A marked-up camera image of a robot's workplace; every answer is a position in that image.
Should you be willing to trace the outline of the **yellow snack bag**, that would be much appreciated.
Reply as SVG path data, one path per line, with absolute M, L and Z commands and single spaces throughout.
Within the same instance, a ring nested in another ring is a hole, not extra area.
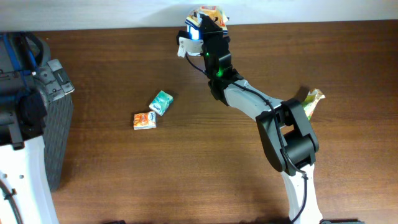
M 228 33 L 226 23 L 229 21 L 229 17 L 219 6 L 200 6 L 189 13 L 185 23 L 187 26 L 198 30 L 205 17 L 208 17 L 221 28 L 225 35 Z

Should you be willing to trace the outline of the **green drink carton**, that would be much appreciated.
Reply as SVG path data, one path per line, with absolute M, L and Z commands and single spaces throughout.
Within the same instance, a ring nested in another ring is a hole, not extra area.
M 302 107 L 308 120 L 311 119 L 313 112 L 320 100 L 324 99 L 325 95 L 321 90 L 314 88 L 308 92 L 307 97 L 302 102 Z

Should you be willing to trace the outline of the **green blue plastic packet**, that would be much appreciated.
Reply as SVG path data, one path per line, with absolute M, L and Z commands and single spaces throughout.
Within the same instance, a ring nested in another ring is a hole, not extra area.
M 173 96 L 161 90 L 149 104 L 149 108 L 158 115 L 163 116 L 173 100 Z

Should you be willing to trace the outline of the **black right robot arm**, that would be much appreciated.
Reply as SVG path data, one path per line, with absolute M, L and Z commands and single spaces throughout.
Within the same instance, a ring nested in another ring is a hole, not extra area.
M 233 68 L 229 37 L 209 16 L 201 17 L 198 30 L 211 93 L 256 122 L 264 154 L 284 180 L 290 222 L 321 223 L 313 180 L 319 143 L 301 103 L 296 98 L 278 100 L 253 88 Z

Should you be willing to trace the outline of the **small orange white packet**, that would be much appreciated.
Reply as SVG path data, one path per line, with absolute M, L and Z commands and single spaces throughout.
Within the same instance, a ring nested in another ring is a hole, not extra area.
M 153 129 L 157 127 L 156 113 L 150 111 L 147 113 L 138 113 L 134 115 L 133 128 L 134 130 L 140 129 Z

